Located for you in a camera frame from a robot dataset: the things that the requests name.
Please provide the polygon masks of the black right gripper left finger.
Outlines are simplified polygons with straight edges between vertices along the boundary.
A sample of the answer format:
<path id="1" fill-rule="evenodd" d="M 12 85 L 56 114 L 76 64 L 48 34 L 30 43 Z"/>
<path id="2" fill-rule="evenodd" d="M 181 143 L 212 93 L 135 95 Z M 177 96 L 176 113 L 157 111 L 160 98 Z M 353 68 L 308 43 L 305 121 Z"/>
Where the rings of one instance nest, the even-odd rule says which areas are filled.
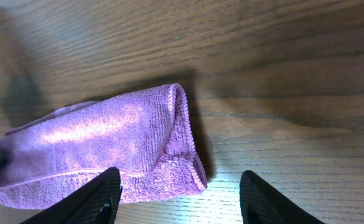
<path id="1" fill-rule="evenodd" d="M 119 170 L 110 167 L 65 199 L 21 224 L 114 224 L 121 194 Z"/>

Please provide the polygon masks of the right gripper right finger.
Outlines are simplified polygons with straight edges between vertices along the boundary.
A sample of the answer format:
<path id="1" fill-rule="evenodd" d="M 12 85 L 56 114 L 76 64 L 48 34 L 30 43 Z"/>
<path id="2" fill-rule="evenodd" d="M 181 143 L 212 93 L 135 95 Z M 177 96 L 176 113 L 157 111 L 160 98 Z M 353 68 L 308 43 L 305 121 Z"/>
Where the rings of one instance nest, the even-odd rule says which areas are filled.
<path id="1" fill-rule="evenodd" d="M 324 224 L 252 170 L 241 175 L 240 208 L 244 224 Z"/>

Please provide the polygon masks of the purple microfibre cloth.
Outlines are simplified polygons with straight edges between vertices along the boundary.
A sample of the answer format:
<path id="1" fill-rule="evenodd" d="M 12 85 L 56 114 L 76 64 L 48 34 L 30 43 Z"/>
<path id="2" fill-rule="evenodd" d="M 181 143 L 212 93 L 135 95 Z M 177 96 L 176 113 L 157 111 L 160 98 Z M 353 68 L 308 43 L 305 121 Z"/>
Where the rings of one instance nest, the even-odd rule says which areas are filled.
<path id="1" fill-rule="evenodd" d="M 0 204 L 45 209 L 110 167 L 122 203 L 198 195 L 207 178 L 177 83 L 60 108 L 0 139 Z"/>

